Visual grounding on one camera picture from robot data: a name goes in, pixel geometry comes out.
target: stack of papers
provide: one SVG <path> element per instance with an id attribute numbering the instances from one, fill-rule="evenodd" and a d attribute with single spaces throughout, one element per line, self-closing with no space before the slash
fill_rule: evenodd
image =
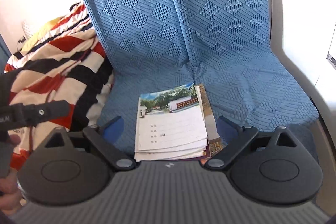
<path id="1" fill-rule="evenodd" d="M 206 96 L 202 84 L 195 86 L 189 83 L 140 96 L 135 139 L 136 161 L 210 157 L 207 131 L 211 131 L 212 140 L 218 141 L 220 138 L 207 97 L 207 104 L 203 108 L 201 90 Z M 212 118 L 205 117 L 208 108 Z"/>

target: blue textured fabric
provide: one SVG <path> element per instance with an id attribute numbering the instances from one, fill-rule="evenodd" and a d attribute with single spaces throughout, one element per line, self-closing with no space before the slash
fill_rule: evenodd
<path id="1" fill-rule="evenodd" d="M 315 155 L 305 127 L 318 113 L 270 50 L 268 0 L 84 2 L 116 72 L 100 123 L 123 117 L 118 148 L 134 152 L 141 93 L 194 81 L 205 85 L 215 118 L 264 131 L 298 124 L 294 134 Z"/>

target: red black and white blanket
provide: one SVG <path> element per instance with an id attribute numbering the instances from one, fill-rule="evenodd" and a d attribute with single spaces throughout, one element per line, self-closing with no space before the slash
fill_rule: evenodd
<path id="1" fill-rule="evenodd" d="M 10 131 L 21 137 L 12 166 L 19 168 L 55 127 L 79 131 L 95 124 L 113 85 L 112 70 L 82 3 L 74 5 L 29 52 L 13 54 L 1 84 L 10 105 L 66 100 L 71 111 L 36 127 Z"/>

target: finger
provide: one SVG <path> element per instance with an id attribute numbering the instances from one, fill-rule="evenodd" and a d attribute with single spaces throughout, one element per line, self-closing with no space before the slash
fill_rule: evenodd
<path id="1" fill-rule="evenodd" d="M 4 179 L 0 179 L 0 191 L 12 194 L 17 190 L 17 181 L 16 181 L 17 171 L 14 168 L 11 168 L 9 174 Z"/>
<path id="2" fill-rule="evenodd" d="M 22 198 L 21 191 L 16 190 L 13 194 L 5 194 L 0 197 L 0 209 L 1 210 L 13 210 L 20 204 Z"/>
<path id="3" fill-rule="evenodd" d="M 12 209 L 12 210 L 2 210 L 2 211 L 3 211 L 3 213 L 4 213 L 5 215 L 7 215 L 7 216 L 11 216 L 11 215 L 13 215 L 14 213 L 16 213 L 18 210 L 20 210 L 21 208 L 22 208 L 22 205 L 19 204 L 19 205 L 17 205 L 14 209 Z"/>
<path id="4" fill-rule="evenodd" d="M 17 146 L 21 143 L 21 138 L 19 135 L 13 134 L 9 136 L 10 142 L 14 145 Z"/>

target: yellow fabric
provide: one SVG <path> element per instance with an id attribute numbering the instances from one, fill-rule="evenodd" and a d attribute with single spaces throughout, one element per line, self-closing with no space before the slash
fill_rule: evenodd
<path id="1" fill-rule="evenodd" d="M 26 43 L 23 45 L 21 52 L 28 52 L 30 51 L 34 45 L 43 38 L 47 32 L 49 32 L 53 26 L 55 26 L 63 17 L 58 17 L 53 20 L 48 21 L 44 24 L 34 35 L 29 38 Z"/>

